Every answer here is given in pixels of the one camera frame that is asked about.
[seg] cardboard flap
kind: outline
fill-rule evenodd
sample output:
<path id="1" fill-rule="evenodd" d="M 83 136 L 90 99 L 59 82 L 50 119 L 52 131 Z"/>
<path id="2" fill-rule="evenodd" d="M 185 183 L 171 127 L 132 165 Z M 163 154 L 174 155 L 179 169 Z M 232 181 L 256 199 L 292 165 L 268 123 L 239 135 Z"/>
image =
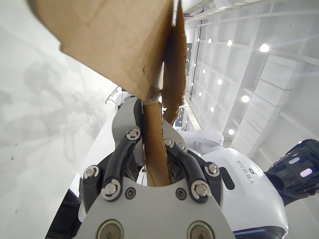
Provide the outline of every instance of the cardboard flap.
<path id="1" fill-rule="evenodd" d="M 61 50 L 144 102 L 157 88 L 173 0 L 28 0 Z"/>
<path id="2" fill-rule="evenodd" d="M 143 105 L 144 150 L 147 173 L 147 186 L 170 185 L 167 154 L 163 140 L 162 105 Z"/>
<path id="3" fill-rule="evenodd" d="M 181 0 L 178 1 L 176 25 L 172 28 L 164 53 L 162 101 L 167 110 L 164 119 L 173 124 L 183 104 L 186 86 L 186 37 Z"/>

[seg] ceiling light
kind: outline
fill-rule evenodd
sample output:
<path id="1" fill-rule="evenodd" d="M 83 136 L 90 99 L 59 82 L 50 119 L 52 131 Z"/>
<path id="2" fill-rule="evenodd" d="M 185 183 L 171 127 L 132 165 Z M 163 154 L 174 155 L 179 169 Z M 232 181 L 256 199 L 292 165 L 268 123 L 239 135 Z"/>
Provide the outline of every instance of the ceiling light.
<path id="1" fill-rule="evenodd" d="M 248 97 L 248 96 L 243 96 L 243 97 L 241 98 L 241 101 L 244 102 L 244 103 L 246 103 L 246 102 L 249 101 L 249 97 Z"/>
<path id="2" fill-rule="evenodd" d="M 262 44 L 261 47 L 260 47 L 260 52 L 268 52 L 269 51 L 269 46 L 267 44 Z"/>

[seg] corrugated cardboard edge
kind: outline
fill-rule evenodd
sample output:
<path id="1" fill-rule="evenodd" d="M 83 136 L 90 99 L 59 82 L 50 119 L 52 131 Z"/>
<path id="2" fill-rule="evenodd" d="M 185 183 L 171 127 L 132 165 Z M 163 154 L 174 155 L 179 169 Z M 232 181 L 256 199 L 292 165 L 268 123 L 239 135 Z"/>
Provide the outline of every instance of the corrugated cardboard edge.
<path id="1" fill-rule="evenodd" d="M 181 0 L 178 1 L 176 25 L 172 28 L 164 53 L 162 101 L 167 110 L 164 119 L 173 124 L 183 104 L 186 86 L 186 36 Z"/>
<path id="2" fill-rule="evenodd" d="M 162 105 L 143 105 L 144 150 L 147 172 L 147 186 L 170 185 L 167 154 L 163 140 Z"/>
<path id="3" fill-rule="evenodd" d="M 61 51 L 147 102 L 172 28 L 173 0 L 28 0 Z"/>

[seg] glowing light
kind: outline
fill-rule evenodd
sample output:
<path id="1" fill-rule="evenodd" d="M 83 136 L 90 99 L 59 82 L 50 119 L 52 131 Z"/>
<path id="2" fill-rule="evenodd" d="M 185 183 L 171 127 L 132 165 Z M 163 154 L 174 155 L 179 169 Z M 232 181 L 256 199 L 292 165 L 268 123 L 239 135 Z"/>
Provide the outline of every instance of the glowing light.
<path id="1" fill-rule="evenodd" d="M 297 162 L 298 160 L 300 160 L 299 157 L 295 157 L 295 158 L 293 158 L 292 160 L 290 160 L 288 163 L 289 163 L 289 164 L 294 164 L 294 163 Z"/>
<path id="2" fill-rule="evenodd" d="M 248 97 L 248 96 L 243 96 L 243 97 L 241 98 L 241 101 L 244 102 L 244 103 L 246 103 L 246 102 L 249 101 L 249 97 Z"/>
<path id="3" fill-rule="evenodd" d="M 302 172 L 300 173 L 300 176 L 301 176 L 301 177 L 306 177 L 306 176 L 308 176 L 308 175 L 311 174 L 311 173 L 312 173 L 312 169 L 307 168 L 307 169 L 305 169 L 304 171 L 302 171 Z"/>
<path id="4" fill-rule="evenodd" d="M 269 46 L 267 44 L 262 44 L 261 47 L 260 47 L 260 52 L 268 52 L 269 51 Z"/>

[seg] humanoid robot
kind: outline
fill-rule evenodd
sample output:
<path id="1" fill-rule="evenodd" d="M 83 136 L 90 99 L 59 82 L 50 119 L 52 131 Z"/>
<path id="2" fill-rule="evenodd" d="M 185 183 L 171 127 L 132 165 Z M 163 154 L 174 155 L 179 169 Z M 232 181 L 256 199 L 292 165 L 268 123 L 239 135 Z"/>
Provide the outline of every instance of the humanoid robot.
<path id="1" fill-rule="evenodd" d="M 116 108 L 115 150 L 83 174 L 76 239 L 284 238 L 284 206 L 318 193 L 316 140 L 302 141 L 263 172 L 242 153 L 223 148 L 219 131 L 178 133 L 166 121 L 171 185 L 147 187 L 142 103 L 125 94 Z"/>

